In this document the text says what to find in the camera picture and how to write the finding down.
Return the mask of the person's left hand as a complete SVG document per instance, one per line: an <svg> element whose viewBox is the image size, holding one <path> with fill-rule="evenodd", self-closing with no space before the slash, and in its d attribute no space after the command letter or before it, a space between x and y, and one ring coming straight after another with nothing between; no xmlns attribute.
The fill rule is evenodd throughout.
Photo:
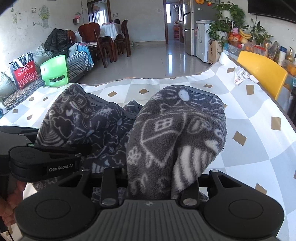
<svg viewBox="0 0 296 241"><path fill-rule="evenodd" d="M26 186L26 182L18 181L16 189L8 196L7 200L1 198L0 216L5 226L15 224L15 208L23 200L23 192Z"/></svg>

